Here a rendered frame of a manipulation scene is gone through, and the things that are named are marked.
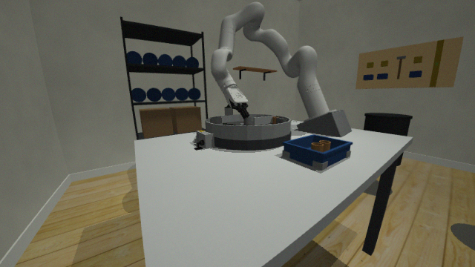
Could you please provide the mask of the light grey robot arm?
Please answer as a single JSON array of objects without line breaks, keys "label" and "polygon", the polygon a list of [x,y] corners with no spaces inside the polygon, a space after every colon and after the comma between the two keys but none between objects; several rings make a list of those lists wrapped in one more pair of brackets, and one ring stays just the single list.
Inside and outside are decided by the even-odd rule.
[{"label": "light grey robot arm", "polygon": [[260,28],[264,13],[265,10],[261,3],[252,2],[239,12],[223,19],[218,50],[213,52],[211,62],[212,75],[223,94],[225,89],[236,85],[226,68],[226,62],[233,57],[235,32],[243,27],[243,34],[249,41],[265,44],[277,56],[284,73],[288,77],[296,78],[299,76],[297,87],[309,117],[304,122],[336,111],[329,110],[316,79],[318,57],[315,50],[310,46],[303,46],[291,58],[288,44],[282,35],[273,29],[262,30]]}]

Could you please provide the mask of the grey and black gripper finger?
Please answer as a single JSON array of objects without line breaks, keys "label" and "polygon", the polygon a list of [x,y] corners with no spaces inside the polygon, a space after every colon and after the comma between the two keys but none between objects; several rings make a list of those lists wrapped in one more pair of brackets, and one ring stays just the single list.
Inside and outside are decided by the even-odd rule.
[{"label": "grey and black gripper finger", "polygon": [[239,103],[237,103],[238,106],[235,106],[235,104],[233,102],[231,102],[231,100],[229,100],[229,101],[231,103],[232,109],[236,109],[244,119],[248,116],[246,111],[241,107],[241,105]]},{"label": "grey and black gripper finger", "polygon": [[[247,113],[248,116],[249,116],[249,113],[248,113],[248,111],[246,110],[246,108],[248,107],[248,105],[247,105],[246,103],[242,103],[241,107],[246,111],[246,113]],[[247,117],[248,117],[248,116],[247,116]]]}]

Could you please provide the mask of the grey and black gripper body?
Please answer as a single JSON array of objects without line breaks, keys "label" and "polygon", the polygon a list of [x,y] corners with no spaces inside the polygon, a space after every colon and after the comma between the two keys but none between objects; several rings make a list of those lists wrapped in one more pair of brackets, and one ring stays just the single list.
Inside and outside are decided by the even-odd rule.
[{"label": "grey and black gripper body", "polygon": [[229,100],[231,100],[231,102],[233,102],[235,104],[235,106],[238,106],[237,103],[242,105],[242,103],[247,103],[248,102],[247,98],[243,95],[243,93],[240,91],[240,89],[237,88],[237,86],[235,86],[235,85],[228,87],[224,91],[224,96],[225,96],[226,101],[228,102],[230,107],[232,107],[232,106],[231,106],[231,103],[230,103]]}]

